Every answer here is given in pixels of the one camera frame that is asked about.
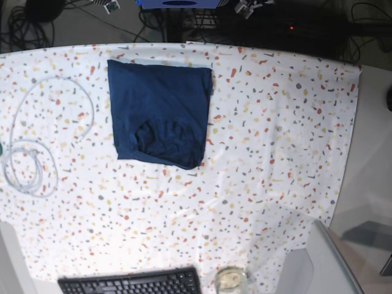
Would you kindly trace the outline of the navy blue t-shirt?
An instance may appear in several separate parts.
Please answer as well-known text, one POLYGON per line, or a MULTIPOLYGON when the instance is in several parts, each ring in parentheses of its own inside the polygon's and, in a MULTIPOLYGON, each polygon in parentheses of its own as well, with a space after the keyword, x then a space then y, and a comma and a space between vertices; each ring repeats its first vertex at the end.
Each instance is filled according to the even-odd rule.
POLYGON ((213 71, 206 67, 108 61, 114 145, 119 160, 200 166, 213 71))

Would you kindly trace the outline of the terrazzo patterned tablecloth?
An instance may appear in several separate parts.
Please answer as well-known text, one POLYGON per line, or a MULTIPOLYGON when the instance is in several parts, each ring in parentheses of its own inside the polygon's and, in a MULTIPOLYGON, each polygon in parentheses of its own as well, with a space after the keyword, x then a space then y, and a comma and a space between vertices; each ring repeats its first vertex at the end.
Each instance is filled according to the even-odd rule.
POLYGON ((226 266, 272 293, 314 220, 331 223, 361 67, 192 43, 82 45, 1 55, 1 220, 33 279, 226 266), (205 155, 184 170, 119 160, 108 61, 213 71, 205 155))

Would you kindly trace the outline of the black computer keyboard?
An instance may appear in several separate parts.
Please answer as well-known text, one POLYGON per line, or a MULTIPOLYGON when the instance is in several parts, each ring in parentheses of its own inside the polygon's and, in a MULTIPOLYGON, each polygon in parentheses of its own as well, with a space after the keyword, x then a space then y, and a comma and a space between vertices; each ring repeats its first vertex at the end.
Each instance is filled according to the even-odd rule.
POLYGON ((202 293, 194 267, 117 276, 64 278, 58 280, 58 285, 63 293, 202 293))

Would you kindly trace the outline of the clear glass jar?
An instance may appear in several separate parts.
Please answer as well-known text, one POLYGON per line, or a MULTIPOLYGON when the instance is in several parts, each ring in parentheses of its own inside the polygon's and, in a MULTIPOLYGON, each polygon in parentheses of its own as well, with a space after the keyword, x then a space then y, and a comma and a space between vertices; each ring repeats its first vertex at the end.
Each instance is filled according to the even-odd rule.
POLYGON ((217 294, 248 294, 247 275, 242 268, 228 266, 221 269, 214 278, 217 294))

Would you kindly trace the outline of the blue box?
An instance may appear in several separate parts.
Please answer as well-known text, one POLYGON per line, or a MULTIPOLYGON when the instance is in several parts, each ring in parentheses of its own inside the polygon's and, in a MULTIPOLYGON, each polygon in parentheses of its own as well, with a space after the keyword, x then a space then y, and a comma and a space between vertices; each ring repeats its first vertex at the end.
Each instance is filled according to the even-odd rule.
POLYGON ((144 9, 215 9, 224 1, 220 0, 139 0, 136 3, 144 9))

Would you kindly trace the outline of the grey laptop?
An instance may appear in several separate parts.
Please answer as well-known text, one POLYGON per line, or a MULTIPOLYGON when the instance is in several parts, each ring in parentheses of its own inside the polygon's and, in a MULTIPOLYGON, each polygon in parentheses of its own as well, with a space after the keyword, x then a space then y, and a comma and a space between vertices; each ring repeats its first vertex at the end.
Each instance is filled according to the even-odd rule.
POLYGON ((312 224, 306 250, 313 266, 308 293, 364 293, 328 229, 319 220, 312 224))

